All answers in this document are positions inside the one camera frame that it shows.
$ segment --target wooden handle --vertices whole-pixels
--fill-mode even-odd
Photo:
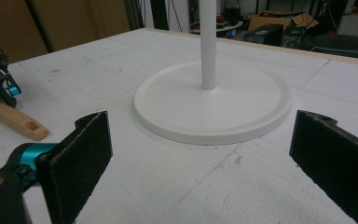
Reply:
[[[48,135],[48,129],[35,119],[2,103],[0,103],[0,121],[18,133],[22,133],[38,141]]]

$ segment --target table surface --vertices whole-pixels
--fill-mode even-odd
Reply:
[[[223,39],[220,57],[287,82],[293,102],[281,126],[239,144],[195,146],[139,122],[137,88],[161,69],[199,60],[197,35],[141,29],[9,66],[23,90],[17,108],[50,130],[41,142],[61,142],[75,120],[108,112],[113,159],[76,223],[354,223],[296,166],[289,147],[299,109],[358,136],[358,59]],[[0,167],[33,141],[0,123]],[[50,223],[41,188],[24,199],[34,223]]]

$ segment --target black chair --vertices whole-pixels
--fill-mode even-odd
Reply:
[[[305,38],[300,49],[358,58],[358,36],[316,35]]]

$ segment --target cardboard box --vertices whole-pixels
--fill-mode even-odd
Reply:
[[[0,48],[10,63],[48,53],[23,0],[0,0]]]
[[[52,51],[130,30],[124,0],[29,0]]]
[[[252,16],[249,22],[248,31],[253,31],[260,26],[267,24],[282,24],[283,30],[288,26],[307,26],[307,29],[318,24],[308,13],[272,12],[265,11]]]

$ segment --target white round base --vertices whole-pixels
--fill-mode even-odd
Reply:
[[[166,68],[135,93],[140,121],[163,137],[196,145],[224,145],[269,133],[291,104],[280,78],[240,61],[216,63],[216,89],[201,87],[200,62]]]

